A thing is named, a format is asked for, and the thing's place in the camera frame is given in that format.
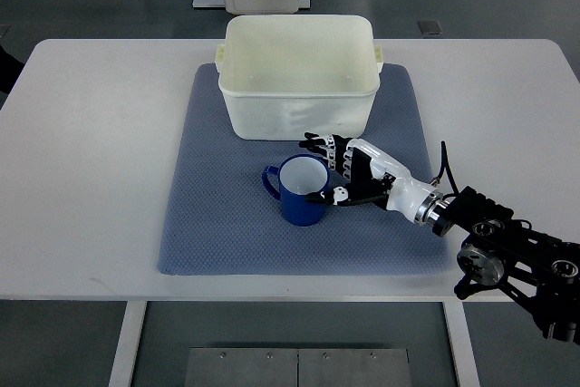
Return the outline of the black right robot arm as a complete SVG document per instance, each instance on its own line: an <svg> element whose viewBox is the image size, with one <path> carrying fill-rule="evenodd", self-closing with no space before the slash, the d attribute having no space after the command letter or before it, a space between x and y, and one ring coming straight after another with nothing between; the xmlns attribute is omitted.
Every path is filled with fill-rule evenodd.
<svg viewBox="0 0 580 387"><path fill-rule="evenodd" d="M462 190L450 171L447 148L434 183L447 175L452 192L429 214L434 234L452 227L468 233L457 254L463 277L454 293L465 300L499 290L529 312L546 339L579 343L579 245L540 233L529 221L471 187Z"/></svg>

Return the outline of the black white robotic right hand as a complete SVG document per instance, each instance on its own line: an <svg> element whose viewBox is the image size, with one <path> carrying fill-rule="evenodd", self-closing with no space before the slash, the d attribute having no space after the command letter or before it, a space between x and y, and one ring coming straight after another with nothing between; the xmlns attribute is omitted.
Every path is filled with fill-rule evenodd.
<svg viewBox="0 0 580 387"><path fill-rule="evenodd" d="M307 132L299 146L320 155L328 169L346 180L342 186L307 194L308 202L339 207L373 203L397 211L419 226L431 226L440 237L453 226L444 217L449 202L437 189L449 168L445 148L441 149L439 173L432 181L423 182L393 156L360 138Z"/></svg>

